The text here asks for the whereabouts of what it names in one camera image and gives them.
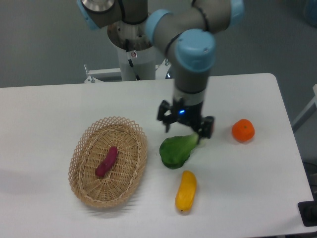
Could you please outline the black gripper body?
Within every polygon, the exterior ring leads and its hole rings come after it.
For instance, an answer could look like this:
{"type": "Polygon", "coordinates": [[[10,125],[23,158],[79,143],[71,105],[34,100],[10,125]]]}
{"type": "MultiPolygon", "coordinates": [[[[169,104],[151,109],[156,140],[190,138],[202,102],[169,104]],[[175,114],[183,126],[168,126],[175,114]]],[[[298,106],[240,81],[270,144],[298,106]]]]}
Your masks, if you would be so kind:
{"type": "Polygon", "coordinates": [[[195,132],[200,132],[203,125],[202,107],[203,102],[195,105],[186,105],[183,99],[179,101],[173,99],[170,123],[177,122],[192,128],[195,132]]]}

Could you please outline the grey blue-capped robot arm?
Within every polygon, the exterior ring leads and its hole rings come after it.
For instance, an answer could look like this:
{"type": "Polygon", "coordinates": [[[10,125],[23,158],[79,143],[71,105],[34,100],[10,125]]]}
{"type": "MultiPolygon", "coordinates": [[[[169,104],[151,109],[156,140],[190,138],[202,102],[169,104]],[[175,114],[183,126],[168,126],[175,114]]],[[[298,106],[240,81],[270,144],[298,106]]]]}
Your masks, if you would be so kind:
{"type": "Polygon", "coordinates": [[[200,138],[211,137],[214,118],[202,116],[202,107],[215,62],[214,34],[242,19],[243,1],[194,0],[181,14],[149,13],[145,0],[79,0],[77,6],[91,29],[107,29],[122,80],[153,79],[153,49],[159,50],[172,65],[174,89],[173,102],[161,102],[157,119],[166,128],[178,122],[200,138]]]}

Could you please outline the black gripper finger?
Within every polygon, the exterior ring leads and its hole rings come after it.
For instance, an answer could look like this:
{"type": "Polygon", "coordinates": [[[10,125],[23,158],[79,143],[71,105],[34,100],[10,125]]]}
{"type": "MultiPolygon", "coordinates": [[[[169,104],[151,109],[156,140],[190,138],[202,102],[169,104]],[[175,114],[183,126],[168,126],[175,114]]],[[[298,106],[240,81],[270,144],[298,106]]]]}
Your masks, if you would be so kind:
{"type": "Polygon", "coordinates": [[[201,122],[198,128],[197,134],[200,139],[210,139],[213,134],[214,128],[214,117],[207,116],[201,118],[201,122]]]}
{"type": "Polygon", "coordinates": [[[173,106],[166,100],[163,100],[158,108],[157,120],[165,126],[165,132],[169,132],[170,125],[177,122],[177,116],[173,112],[173,106]]]}

